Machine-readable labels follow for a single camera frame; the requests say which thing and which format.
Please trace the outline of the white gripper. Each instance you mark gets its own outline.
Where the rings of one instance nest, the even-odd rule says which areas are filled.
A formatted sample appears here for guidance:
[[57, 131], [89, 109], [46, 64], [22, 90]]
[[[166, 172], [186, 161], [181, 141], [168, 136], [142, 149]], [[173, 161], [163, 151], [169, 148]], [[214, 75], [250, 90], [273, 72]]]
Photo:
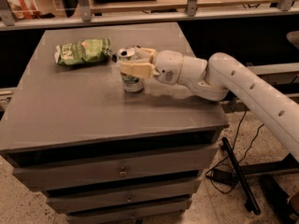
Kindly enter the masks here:
[[150, 78], [153, 75], [163, 84], [175, 85], [177, 83], [183, 63], [181, 53], [164, 50], [157, 54], [155, 49], [139, 47], [135, 47], [135, 51], [136, 58], [146, 63], [121, 63], [120, 69], [123, 74], [138, 78]]

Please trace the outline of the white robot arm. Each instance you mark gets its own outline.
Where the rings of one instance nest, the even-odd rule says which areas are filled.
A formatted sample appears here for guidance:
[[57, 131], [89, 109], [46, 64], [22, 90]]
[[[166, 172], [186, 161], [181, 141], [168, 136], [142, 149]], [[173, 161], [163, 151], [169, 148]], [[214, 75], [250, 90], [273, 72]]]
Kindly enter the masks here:
[[217, 52], [204, 60], [139, 47], [121, 49], [117, 56], [125, 75], [179, 84], [210, 101], [221, 101], [232, 92], [299, 161], [299, 104], [232, 56]]

